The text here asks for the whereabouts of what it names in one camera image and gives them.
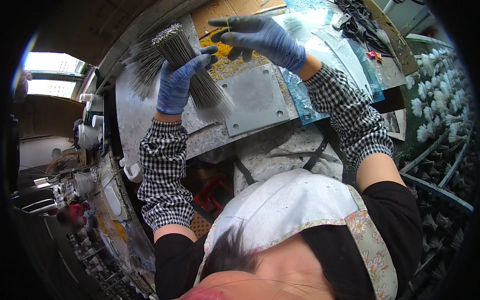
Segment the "white bottle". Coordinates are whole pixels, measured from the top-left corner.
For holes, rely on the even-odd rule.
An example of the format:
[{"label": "white bottle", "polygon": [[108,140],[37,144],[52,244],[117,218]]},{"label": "white bottle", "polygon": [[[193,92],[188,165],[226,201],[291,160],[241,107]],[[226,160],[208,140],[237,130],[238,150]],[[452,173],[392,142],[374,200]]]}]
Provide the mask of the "white bottle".
[{"label": "white bottle", "polygon": [[123,167],[123,171],[127,176],[128,180],[135,183],[140,183],[144,180],[142,176],[142,167],[140,166],[140,162],[136,162],[131,166],[127,166],[125,162],[125,158],[120,160],[120,167]]}]

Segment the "rack of shuttlecocks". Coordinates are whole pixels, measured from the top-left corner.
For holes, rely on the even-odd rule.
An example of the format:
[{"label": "rack of shuttlecocks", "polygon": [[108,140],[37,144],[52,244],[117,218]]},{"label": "rack of shuttlecocks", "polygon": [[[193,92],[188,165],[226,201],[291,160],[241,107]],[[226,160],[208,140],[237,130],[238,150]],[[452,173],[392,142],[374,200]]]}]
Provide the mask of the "rack of shuttlecocks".
[{"label": "rack of shuttlecocks", "polygon": [[417,198],[424,234],[424,253],[403,298],[422,298],[434,287],[426,283],[442,281],[473,211],[476,129],[468,81],[455,61],[452,50],[433,49],[419,56],[419,71],[406,76],[408,89],[418,85],[418,97],[410,102],[413,115],[423,118],[417,141],[432,144],[400,164]]}]

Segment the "gloved hand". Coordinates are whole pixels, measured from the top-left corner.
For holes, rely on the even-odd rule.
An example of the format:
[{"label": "gloved hand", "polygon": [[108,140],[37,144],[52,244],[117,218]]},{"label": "gloved hand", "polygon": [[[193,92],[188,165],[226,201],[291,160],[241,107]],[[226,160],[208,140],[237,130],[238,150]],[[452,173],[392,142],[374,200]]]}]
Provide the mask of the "gloved hand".
[{"label": "gloved hand", "polygon": [[156,109],[166,115],[179,115],[188,102],[190,78],[201,68],[210,69],[218,61],[216,55],[218,47],[211,45],[202,49],[195,49],[197,57],[175,70],[168,61],[163,63],[160,70],[160,89]]},{"label": "gloved hand", "polygon": [[[227,26],[227,18],[208,20],[211,26]],[[266,16],[228,17],[228,28],[212,35],[212,42],[233,46],[228,54],[235,60],[242,53],[244,61],[252,59],[252,50],[265,55],[274,64],[298,73],[305,64],[307,53],[272,18]]]}]

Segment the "window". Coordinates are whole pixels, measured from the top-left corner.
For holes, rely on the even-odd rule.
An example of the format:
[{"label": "window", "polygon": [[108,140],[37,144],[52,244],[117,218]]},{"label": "window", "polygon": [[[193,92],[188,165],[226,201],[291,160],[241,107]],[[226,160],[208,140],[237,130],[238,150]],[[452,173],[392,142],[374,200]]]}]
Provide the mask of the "window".
[{"label": "window", "polygon": [[25,60],[25,70],[56,71],[60,66],[67,65],[79,66],[78,68],[69,67],[67,72],[80,73],[85,62],[66,53],[51,52],[30,52]]},{"label": "window", "polygon": [[[51,89],[51,84],[61,84],[62,91],[58,90],[57,93]],[[75,88],[75,82],[70,81],[58,81],[58,80],[44,80],[44,79],[34,79],[28,82],[28,94],[36,95],[55,95],[65,98],[70,98]]]},{"label": "window", "polygon": [[73,91],[84,79],[81,74],[84,65],[84,61],[66,53],[30,52],[24,62],[24,69],[31,71],[33,77],[28,82],[27,93],[77,97]]}]

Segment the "black cloth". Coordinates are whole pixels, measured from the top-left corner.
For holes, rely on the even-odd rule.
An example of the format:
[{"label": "black cloth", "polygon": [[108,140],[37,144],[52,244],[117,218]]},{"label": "black cloth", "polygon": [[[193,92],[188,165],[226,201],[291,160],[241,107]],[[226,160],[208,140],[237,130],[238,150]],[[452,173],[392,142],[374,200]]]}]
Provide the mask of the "black cloth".
[{"label": "black cloth", "polygon": [[335,4],[343,13],[352,16],[340,27],[345,36],[361,44],[366,43],[369,50],[380,52],[385,57],[392,57],[387,46],[375,34],[380,27],[376,21],[370,19],[372,12],[361,0],[335,0]]},{"label": "black cloth", "polygon": [[[421,218],[410,191],[391,181],[375,183],[361,195],[384,239],[398,278],[397,298],[420,261]],[[347,226],[322,225],[300,232],[332,284],[337,299],[375,299],[365,264]],[[168,234],[155,243],[155,286],[161,300],[180,297],[195,281],[206,235],[197,242]]]}]

